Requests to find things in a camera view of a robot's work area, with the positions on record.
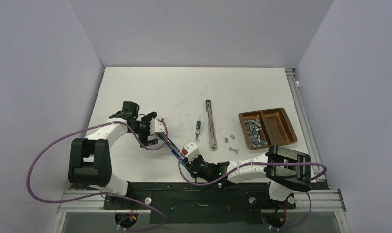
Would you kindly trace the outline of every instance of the gray metal piece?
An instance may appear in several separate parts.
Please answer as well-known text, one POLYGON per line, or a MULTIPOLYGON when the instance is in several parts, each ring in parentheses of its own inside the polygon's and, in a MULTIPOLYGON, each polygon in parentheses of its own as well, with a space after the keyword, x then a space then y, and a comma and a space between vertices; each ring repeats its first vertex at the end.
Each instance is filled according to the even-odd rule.
MULTIPOLYGON (((97 190, 67 190, 63 192, 62 199, 76 198, 87 194, 98 193, 97 190)), ((293 192, 296 200, 297 208, 295 210, 289 210, 291 212, 308 212, 309 211, 309 200, 306 193, 293 192)), ((346 208, 343 203, 342 195, 340 190, 312 190, 309 192, 312 200, 312 211, 313 212, 343 212, 346 208)), ((100 196, 92 196, 84 198, 78 201, 71 201, 61 203, 58 208, 60 212, 77 212, 77 213, 115 213, 115 210, 104 210, 99 209, 103 207, 104 199, 100 196)), ((116 210, 116 213, 127 213, 131 210, 116 210)), ((134 210, 134 213, 150 213, 150 210, 134 210)))
MULTIPOLYGON (((288 84, 290 87, 290 91, 292 93, 294 106, 296 107, 297 116, 299 117, 300 126, 303 131, 303 135, 305 138, 306 147, 308 148, 309 155, 311 156, 312 161, 317 163, 321 162, 319 153, 317 151, 316 143, 313 138, 313 133, 310 128, 309 120, 306 115, 306 111, 303 107, 303 102, 299 94, 299 89, 296 85, 296 78, 294 76, 287 77, 288 84)), ((320 168, 318 166, 312 166, 313 171, 320 172, 320 168)), ((320 180, 325 180, 325 176, 319 177, 320 180)))
POLYGON ((206 100, 206 111, 208 112, 208 132, 209 132, 209 145, 211 151, 217 151, 216 132, 214 130, 213 115, 212 115, 212 102, 206 100))

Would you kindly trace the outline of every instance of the white table surface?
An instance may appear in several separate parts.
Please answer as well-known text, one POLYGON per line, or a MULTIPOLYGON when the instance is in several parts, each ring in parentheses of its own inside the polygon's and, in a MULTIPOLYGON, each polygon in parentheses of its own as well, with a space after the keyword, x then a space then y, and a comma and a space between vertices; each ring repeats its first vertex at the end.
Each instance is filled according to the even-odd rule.
MULTIPOLYGON (((291 91, 282 68, 106 68, 89 126, 106 122, 121 110, 123 101, 140 105, 140 113, 152 111, 164 117, 169 138, 179 149, 195 137, 196 121, 202 120, 199 149, 209 163, 249 159, 267 152, 250 150, 238 114, 284 108, 298 141, 287 145, 308 153, 291 91), (209 149, 205 100, 212 101, 212 114, 219 149, 209 149), (229 151, 239 148, 239 153, 229 151)), ((112 172, 132 182, 183 182, 178 162, 165 146, 157 151, 139 147, 126 134, 111 147, 112 172)), ((268 179, 254 179, 263 182, 268 179)))

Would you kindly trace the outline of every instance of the cable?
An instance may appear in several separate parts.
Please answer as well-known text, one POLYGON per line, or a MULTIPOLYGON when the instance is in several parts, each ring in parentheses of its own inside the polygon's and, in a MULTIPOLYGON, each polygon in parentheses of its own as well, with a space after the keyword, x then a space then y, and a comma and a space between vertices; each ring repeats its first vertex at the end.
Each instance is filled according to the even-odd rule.
MULTIPOLYGON (((312 177, 312 180, 319 178, 320 176, 324 175, 324 174, 326 173, 326 171, 327 171, 327 167, 326 167, 325 165, 320 164, 320 163, 315 163, 315 162, 303 162, 303 163, 264 163, 264 162, 250 162, 250 163, 241 164, 241 165, 238 166, 238 168, 241 168, 241 167, 244 167, 244 166, 248 166, 248 165, 252 165, 252 164, 256 164, 256 165, 267 165, 267 166, 269 166, 269 165, 270 165, 270 166, 302 166, 302 165, 309 166, 309 165, 316 165, 316 166, 322 167, 322 168, 323 168, 323 171, 322 171, 321 173, 317 174, 316 176, 312 177)), ((217 178, 216 180, 211 181, 211 182, 207 182, 207 183, 194 183, 194 182, 191 182, 189 179, 187 179, 187 178, 184 176, 184 174, 183 174, 183 172, 182 172, 182 170, 181 170, 181 167, 180 167, 180 159, 178 159, 178 166, 179 166, 179 172, 180 172, 181 176, 182 176, 189 184, 192 184, 192 185, 194 185, 194 186, 199 186, 199 187, 208 186, 208 185, 211 185, 211 184, 213 184, 213 183, 216 183, 216 182, 220 181, 221 179, 225 178, 226 176, 228 176, 229 174, 233 173, 234 171, 236 171, 236 170, 238 169, 237 167, 235 167, 234 169, 230 170, 229 172, 227 172, 227 173, 224 174, 223 176, 221 176, 221 177, 219 177, 219 178, 217 178)), ((306 217, 305 217, 302 221, 300 221, 299 223, 294 224, 294 225, 292 225, 292 226, 279 228, 280 230, 288 230, 288 229, 292 229, 292 228, 298 227, 298 226, 302 225, 302 224, 309 218, 310 213, 311 213, 311 199, 310 199, 309 193, 306 192, 306 195, 308 195, 308 198, 309 198, 309 212, 308 212, 308 214, 306 215, 306 217)))
POLYGON ((181 175, 181 176, 184 178, 184 180, 186 180, 189 184, 192 184, 192 185, 194 185, 194 186, 199 186, 199 187, 203 187, 203 186, 208 186, 208 185, 214 184, 214 183, 220 181, 221 179, 227 177, 229 174, 233 173, 233 172, 236 171, 238 168, 241 168, 241 167, 244 167, 244 166, 249 166, 249 165, 251 166, 252 164, 256 164, 256 165, 267 165, 267 166, 269 166, 269 165, 270 165, 270 166, 303 166, 303 165, 306 165, 306 166, 308 166, 308 165, 321 166, 321 167, 323 168, 323 171, 320 172, 319 174, 317 174, 316 176, 312 177, 312 180, 319 178, 320 176, 324 175, 324 174, 326 173, 326 171, 327 171, 327 167, 326 167, 325 165, 320 164, 320 163, 315 163, 315 162, 303 162, 303 163, 264 163, 264 162, 249 162, 249 163, 244 163, 244 164, 241 164, 241 165, 235 167, 234 169, 230 170, 229 172, 227 172, 226 174, 224 174, 223 176, 217 178, 217 179, 214 180, 214 181, 207 182, 207 183, 194 183, 194 182, 190 181, 189 179, 187 179, 187 178, 184 176, 184 174, 183 174, 183 172, 182 172, 182 169, 181 169, 181 167, 180 167, 180 159, 178 159, 178 166, 179 166, 180 175, 181 175))
MULTIPOLYGON (((161 120, 161 123, 164 125, 164 127, 165 127, 165 129, 166 129, 166 138, 168 138, 167 126, 166 126, 166 123, 164 122, 164 119, 161 120)), ((32 161, 32 163, 31 163, 31 165, 30 165, 30 167, 29 167, 28 173, 27 173, 27 175, 26 175, 26 189, 27 189, 29 195, 30 195, 32 198, 34 198, 35 200, 37 200, 37 201, 40 201, 40 202, 43 202, 43 203, 49 203, 49 204, 65 203, 65 202, 70 202, 70 201, 74 201, 74 200, 80 200, 80 199, 83 199, 83 198, 88 198, 88 197, 96 196, 96 195, 110 195, 110 196, 115 196, 115 197, 119 197, 119 198, 122 198, 122 199, 125 199, 125 200, 133 201, 133 202, 135 202, 135 203, 137 203, 137 204, 140 204, 140 205, 142 205, 142 206, 145 206, 145 207, 147 207, 147 208, 149 208, 149 209, 151 209, 151 210, 157 212, 158 214, 160 214, 160 215, 163 216, 164 218, 166 218, 166 222, 161 223, 161 224, 158 224, 158 225, 155 225, 155 226, 152 226, 152 227, 147 227, 147 228, 137 229, 137 230, 125 229, 126 231, 139 232, 139 231, 144 231, 144 230, 156 228, 156 227, 159 227, 159 226, 162 226, 162 225, 166 224, 166 223, 167 223, 167 216, 166 216, 165 214, 163 214, 160 210, 158 210, 158 209, 156 209, 156 208, 154 208, 154 207, 152 207, 152 206, 150 206, 150 205, 146 205, 146 204, 144 204, 144 203, 141 202, 141 201, 138 201, 138 200, 135 200, 135 199, 126 197, 126 196, 122 196, 122 195, 119 195, 119 194, 114 194, 114 193, 109 193, 109 192, 99 192, 99 193, 92 193, 92 194, 80 196, 80 197, 77 197, 77 198, 70 198, 70 199, 66 199, 66 200, 46 200, 46 199, 43 199, 43 198, 41 198, 41 197, 38 197, 38 196, 32 191, 32 188, 30 187, 30 176, 31 176, 31 174, 32 174, 33 168, 34 168, 34 166, 36 165, 36 162, 40 159, 40 157, 41 157, 50 147, 52 147, 52 146, 55 145, 56 143, 58 143, 58 142, 60 142, 60 141, 62 141, 62 140, 64 140, 64 139, 66 139, 66 138, 72 137, 72 136, 77 135, 77 134, 80 134, 80 133, 82 133, 82 132, 86 132, 86 131, 88 131, 88 130, 93 130, 93 129, 97 129, 97 128, 100 128, 100 127, 103 127, 103 126, 106 126, 106 125, 110 125, 110 124, 122 124, 122 125, 126 126, 126 127, 129 129, 129 132, 131 132, 131 133, 133 134, 133 136, 136 138, 137 142, 138 142, 144 149, 146 149, 146 150, 158 150, 158 149, 162 148, 162 147, 166 144, 166 141, 165 141, 161 146, 156 147, 156 148, 149 148, 149 147, 146 147, 146 146, 143 145, 143 143, 139 140, 139 138, 137 137, 137 135, 136 135, 136 133, 134 132, 134 130, 133 130, 128 124, 126 124, 125 122, 122 122, 122 121, 107 122, 107 123, 104 123, 104 124, 100 124, 100 125, 97 125, 97 126, 92 126, 92 127, 89 127, 89 128, 83 129, 83 130, 79 130, 79 131, 76 131, 76 132, 74 132, 74 133, 70 133, 70 134, 68 134, 68 135, 66 135, 66 136, 63 136, 63 137, 61 137, 61 138, 59 138, 59 139, 56 139, 56 140, 54 140, 53 142, 51 142, 49 145, 47 145, 45 148, 43 148, 43 150, 41 150, 41 151, 39 152, 39 154, 36 156, 36 158, 32 161)))
POLYGON ((282 217, 286 215, 286 211, 287 211, 287 205, 285 204, 285 211, 282 214, 282 217))
POLYGON ((127 217, 121 219, 121 220, 117 223, 117 227, 118 227, 118 228, 122 228, 122 229, 124 229, 125 231, 128 231, 128 232, 141 232, 141 231, 153 229, 153 228, 160 227, 160 226, 163 226, 163 225, 167 224, 167 216, 166 216, 164 213, 162 213, 160 210, 156 209, 155 207, 150 206, 150 205, 146 205, 146 204, 144 204, 144 203, 141 202, 141 201, 138 201, 138 200, 135 200, 135 199, 133 199, 133 198, 126 197, 126 196, 122 196, 122 195, 119 195, 119 194, 114 194, 114 193, 113 193, 113 194, 111 194, 111 196, 115 196, 115 197, 118 197, 118 198, 123 198, 123 199, 127 199, 127 200, 130 200, 130 201, 134 201, 134 202, 136 202, 136 203, 139 204, 139 205, 145 206, 145 207, 147 207, 147 208, 149 208, 149 209, 151 209, 151 210, 157 212, 158 214, 160 214, 162 217, 164 217, 164 218, 166 219, 166 222, 162 222, 162 223, 160 223, 160 224, 158 224, 158 225, 154 225, 154 226, 150 226, 150 227, 145 227, 145 228, 141 228, 141 229, 125 229, 125 228, 122 228, 122 227, 120 226, 120 224, 121 224, 123 221, 125 221, 126 219, 129 218, 129 215, 128 215, 127 217))
MULTIPOLYGON (((69 138, 69 137, 71 137, 71 136, 80 134, 80 133, 82 133, 82 132, 86 132, 86 131, 88 131, 88 130, 97 129, 97 128, 100 128, 100 127, 103 127, 103 126, 106 126, 106 125, 110 125, 110 124, 114 124, 114 123, 115 123, 115 124, 122 124, 122 125, 128 127, 128 129, 130 130, 130 132, 132 132, 133 136, 136 138, 137 142, 138 142, 144 149, 146 149, 146 150, 158 150, 158 149, 162 148, 162 147, 166 144, 166 142, 164 142, 161 146, 156 147, 156 148, 148 148, 148 147, 146 147, 146 146, 143 145, 143 143, 139 140, 139 138, 137 137, 137 135, 136 135, 136 133, 134 132, 134 130, 133 130, 128 124, 126 124, 125 122, 122 122, 122 121, 107 122, 107 123, 104 123, 104 124, 100 124, 100 125, 97 125, 97 126, 92 126, 92 127, 90 127, 90 128, 83 129, 83 130, 79 130, 79 131, 76 131, 76 132, 74 132, 74 133, 68 134, 68 135, 66 135, 66 136, 63 136, 63 137, 61 137, 61 138, 59 138, 59 139, 56 139, 56 140, 54 140, 53 142, 51 142, 49 145, 47 145, 45 148, 43 148, 43 150, 40 151, 40 153, 39 153, 39 154, 36 156, 36 158, 32 161, 32 164, 30 165, 29 170, 28 170, 28 173, 27 173, 27 175, 26 175, 26 189, 27 189, 28 193, 30 194, 30 196, 33 197, 34 199, 40 201, 40 202, 50 203, 50 204, 58 204, 58 203, 64 203, 64 202, 69 202, 69 201, 74 201, 74 200, 80 200, 80 199, 82 199, 82 198, 87 198, 87 197, 91 197, 91 196, 97 195, 97 194, 88 194, 88 195, 85 195, 85 196, 81 196, 81 197, 77 197, 77 198, 71 198, 71 199, 67 199, 67 200, 46 200, 46 199, 43 199, 43 198, 38 197, 38 196, 32 191, 32 189, 31 189, 31 187, 30 187, 30 176, 31 176, 31 174, 32 174, 32 171, 33 171, 34 166, 36 165, 36 162, 40 159, 40 157, 41 157, 50 147, 52 147, 52 146, 55 145, 56 143, 58 143, 58 142, 60 142, 60 141, 62 141, 62 140, 64 140, 64 139, 66 139, 66 138, 69 138)), ((168 132, 167 132, 167 127, 166 127, 166 123, 164 122, 164 119, 162 119, 162 123, 163 123, 164 127, 166 128, 166 137, 167 137, 167 136, 168 136, 168 132)))
POLYGON ((303 223, 305 223, 308 220, 308 218, 310 216, 310 213, 311 213, 311 199, 310 199, 309 193, 307 193, 307 192, 305 192, 305 193, 306 193, 306 195, 308 195, 308 199, 309 199, 309 212, 308 212, 308 214, 305 216, 305 218, 302 221, 300 221, 300 222, 298 222, 298 223, 296 223, 296 224, 294 224, 292 226, 287 226, 287 227, 283 226, 283 227, 279 228, 280 231, 290 230, 290 229, 296 228, 296 227, 302 225, 303 223))

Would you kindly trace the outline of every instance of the metal part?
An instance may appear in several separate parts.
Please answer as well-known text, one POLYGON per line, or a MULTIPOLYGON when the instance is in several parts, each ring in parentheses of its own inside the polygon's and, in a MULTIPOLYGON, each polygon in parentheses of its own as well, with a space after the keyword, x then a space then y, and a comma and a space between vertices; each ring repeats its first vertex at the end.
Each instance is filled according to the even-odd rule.
POLYGON ((346 215, 344 212, 335 212, 336 220, 338 222, 339 230, 341 233, 350 233, 349 225, 347 224, 346 215))
POLYGON ((295 202, 294 197, 292 197, 292 196, 288 197, 287 202, 290 204, 294 204, 294 202, 295 202))
POLYGON ((199 142, 200 140, 200 127, 202 125, 202 120, 197 120, 196 122, 196 131, 195 131, 195 142, 199 142))
POLYGON ((146 205, 150 205, 151 203, 152 203, 152 198, 150 198, 150 197, 145 198, 146 205))
POLYGON ((66 219, 66 212, 59 212, 53 222, 51 233, 61 233, 66 219))
POLYGON ((209 145, 211 151, 217 151, 217 140, 216 132, 214 130, 213 115, 212 115, 212 103, 210 100, 206 100, 206 111, 208 112, 208 132, 209 132, 209 145))
MULTIPOLYGON (((98 193, 97 190, 67 190, 63 192, 62 199, 70 199, 80 197, 87 194, 98 193)), ((293 192, 296 200, 296 209, 289 210, 292 212, 307 212, 309 211, 309 200, 306 193, 293 192)), ((312 212, 343 212, 346 208, 343 203, 340 190, 312 190, 309 192, 312 200, 312 212)), ((100 196, 92 196, 78 201, 71 201, 61 203, 58 208, 58 213, 62 212, 77 212, 77 213, 96 213, 96 212, 109 212, 114 213, 115 210, 100 210, 104 204, 104 199, 100 196)), ((117 213, 127 213, 131 210, 116 210, 117 213)), ((134 213, 150 212, 149 209, 141 210, 135 209, 134 213)))
MULTIPOLYGON (((303 102, 299 94, 299 89, 296 85, 296 78, 294 76, 287 76, 290 91, 292 93, 294 106, 297 111, 297 116, 299 117, 300 126, 303 131, 303 135, 306 142, 306 147, 308 148, 308 154, 311 156, 312 161, 321 163, 319 153, 317 151, 316 143, 313 138, 313 133, 310 128, 309 120, 306 115, 306 111, 303 107, 303 102)), ((318 166, 312 166, 315 175, 321 171, 318 166)), ((325 176, 319 177, 320 180, 325 180, 325 176)))
POLYGON ((249 197, 249 203, 253 204, 256 201, 256 197, 249 197))

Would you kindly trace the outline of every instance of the metal bracket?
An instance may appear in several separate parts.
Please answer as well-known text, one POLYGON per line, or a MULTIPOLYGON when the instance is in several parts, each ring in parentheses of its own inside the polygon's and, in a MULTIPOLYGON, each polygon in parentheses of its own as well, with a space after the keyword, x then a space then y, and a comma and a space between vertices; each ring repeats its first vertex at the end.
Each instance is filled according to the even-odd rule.
MULTIPOLYGON (((320 159, 319 153, 317 151, 316 143, 313 138, 313 133, 310 128, 309 120, 306 115, 305 108, 303 107, 303 102, 299 94, 299 89, 297 88, 296 78, 294 77, 294 75, 292 75, 294 74, 293 71, 290 71, 289 69, 285 69, 285 72, 289 83, 290 91, 292 93, 294 106, 296 108, 297 115, 299 117, 300 126, 302 128, 303 135, 305 137, 306 147, 308 148, 309 155, 311 156, 312 161, 321 163, 322 160, 320 159)), ((318 166, 312 166, 312 167, 315 173, 321 171, 318 166)), ((325 180, 325 179, 326 178, 324 175, 318 178, 318 180, 325 180)))
MULTIPOLYGON (((96 190, 68 190, 63 193, 62 199, 80 197, 82 195, 97 193, 96 190)), ((296 200, 296 209, 292 212, 309 211, 308 196, 303 192, 293 192, 296 200)), ((312 190, 309 192, 312 200, 313 212, 343 212, 346 211, 340 190, 312 190)), ((78 201, 61 203, 58 212, 77 212, 77 213, 127 213, 131 210, 104 210, 105 199, 100 195, 84 198, 78 201)), ((150 212, 150 210, 134 210, 134 213, 150 212)))

